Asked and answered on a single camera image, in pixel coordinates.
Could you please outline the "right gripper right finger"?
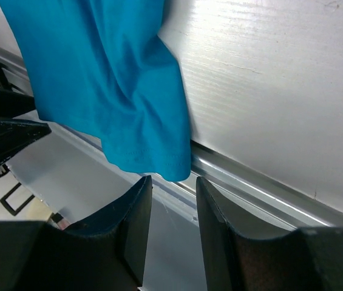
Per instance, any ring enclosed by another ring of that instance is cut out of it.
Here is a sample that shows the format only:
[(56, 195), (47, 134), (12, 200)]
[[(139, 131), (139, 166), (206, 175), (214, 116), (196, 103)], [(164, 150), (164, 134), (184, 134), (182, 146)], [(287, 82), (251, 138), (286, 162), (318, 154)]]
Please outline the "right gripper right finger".
[(196, 180), (208, 290), (343, 290), (343, 227), (288, 231)]

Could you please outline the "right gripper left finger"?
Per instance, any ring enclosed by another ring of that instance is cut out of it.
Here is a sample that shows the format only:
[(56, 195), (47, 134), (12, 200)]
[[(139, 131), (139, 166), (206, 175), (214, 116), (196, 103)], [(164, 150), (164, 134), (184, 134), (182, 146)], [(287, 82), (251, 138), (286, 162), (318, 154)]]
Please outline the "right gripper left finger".
[(61, 230), (0, 221), (0, 290), (137, 290), (143, 284), (152, 179)]

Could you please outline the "blue t shirt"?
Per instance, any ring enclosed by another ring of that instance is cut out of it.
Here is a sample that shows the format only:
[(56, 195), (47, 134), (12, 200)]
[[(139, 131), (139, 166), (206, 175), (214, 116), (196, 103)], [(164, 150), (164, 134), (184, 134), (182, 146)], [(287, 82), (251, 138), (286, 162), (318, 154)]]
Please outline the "blue t shirt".
[(163, 1), (0, 1), (38, 116), (101, 140), (111, 164), (185, 180), (191, 129), (180, 67), (158, 37)]

